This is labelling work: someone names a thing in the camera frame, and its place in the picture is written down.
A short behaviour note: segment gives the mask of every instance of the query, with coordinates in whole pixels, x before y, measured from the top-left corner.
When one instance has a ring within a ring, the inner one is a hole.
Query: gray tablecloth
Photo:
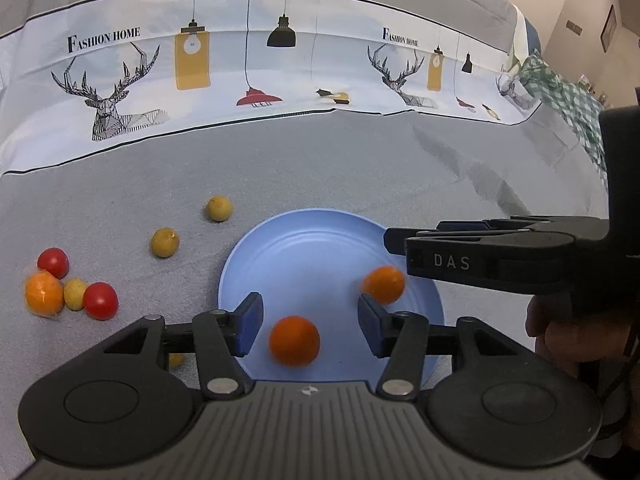
[[[235,205],[213,225],[213,194]],[[145,314],[187,322],[216,306],[233,245],[274,214],[305,207],[348,210],[386,226],[434,227],[445,219],[511,214],[606,216],[606,194],[575,135],[549,108],[519,126],[406,112],[313,114],[147,139],[58,168],[0,178],[0,478],[31,461],[17,423],[34,380]],[[169,260],[148,254],[150,235],[182,237]],[[46,247],[64,248],[70,275],[105,280],[118,315],[97,322],[65,311],[32,316],[23,280]],[[531,347],[529,298],[438,283],[447,322],[479,317]],[[431,382],[448,373],[447,362]],[[195,382],[194,360],[181,372]]]

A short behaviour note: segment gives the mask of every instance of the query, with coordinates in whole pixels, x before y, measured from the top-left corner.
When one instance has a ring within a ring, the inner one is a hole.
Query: picture frame
[[[602,29],[602,33],[600,35],[600,42],[602,43],[604,52],[607,52],[609,50],[611,41],[613,40],[613,35],[616,33],[617,28],[618,19],[616,18],[616,8],[612,5],[609,9],[607,22],[604,24],[604,28]]]

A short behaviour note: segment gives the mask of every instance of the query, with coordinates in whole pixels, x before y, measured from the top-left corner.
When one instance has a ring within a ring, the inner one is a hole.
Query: orange fruit
[[[32,274],[24,285],[27,306],[40,316],[55,316],[65,304],[61,283],[46,271]]]
[[[281,365],[307,366],[318,357],[320,334],[304,317],[283,317],[271,330],[269,348]]]
[[[404,291],[404,274],[394,266],[379,267],[372,270],[362,280],[360,292],[370,294],[380,305],[397,301]]]

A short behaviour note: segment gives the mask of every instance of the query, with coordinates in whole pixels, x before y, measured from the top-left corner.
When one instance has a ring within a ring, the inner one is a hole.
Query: cherry tomato
[[[94,319],[111,319],[118,310],[118,295],[107,283],[92,283],[84,292],[82,306]]]
[[[69,272],[69,259],[66,257],[65,251],[52,247],[38,257],[38,268],[46,270],[60,280]]]

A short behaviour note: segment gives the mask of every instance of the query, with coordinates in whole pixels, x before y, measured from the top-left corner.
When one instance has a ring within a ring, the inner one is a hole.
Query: yellow fruit
[[[216,195],[207,203],[207,213],[209,218],[216,222],[224,222],[228,220],[233,212],[234,207],[226,196]]]
[[[24,284],[24,299],[32,312],[52,317],[65,305],[62,285],[46,270],[36,272]]]
[[[169,354],[169,370],[174,370],[182,364],[183,354]]]
[[[82,310],[82,297],[88,285],[78,278],[71,278],[65,285],[65,304],[69,310]]]
[[[169,227],[158,229],[151,237],[151,252],[158,258],[173,256],[180,245],[180,236]]]

